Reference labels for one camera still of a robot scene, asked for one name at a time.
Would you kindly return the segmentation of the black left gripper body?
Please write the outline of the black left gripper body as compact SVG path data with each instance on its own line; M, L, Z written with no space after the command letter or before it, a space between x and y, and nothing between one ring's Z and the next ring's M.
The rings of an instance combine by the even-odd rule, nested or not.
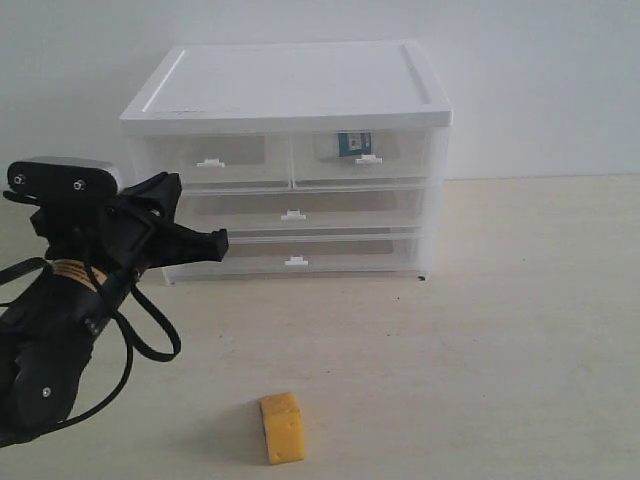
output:
M180 177L161 172L108 200L56 203L29 197L38 207L31 223L47 240L45 258L52 263L74 260L105 274L189 264L164 262L164 225L175 222L181 193Z

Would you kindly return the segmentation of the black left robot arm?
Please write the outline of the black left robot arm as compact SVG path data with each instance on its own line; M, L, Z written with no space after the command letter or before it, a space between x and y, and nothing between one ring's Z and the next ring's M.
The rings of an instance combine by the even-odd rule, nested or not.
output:
M11 181L6 199L35 206L31 222L45 254L4 269L3 283L33 282L1 306L1 443L32 441L79 422L72 412L94 344L110 323L126 357L166 363L181 338L139 289L150 269L219 262L225 230L179 225L180 177L163 172L125 189L105 181L67 186L61 180Z

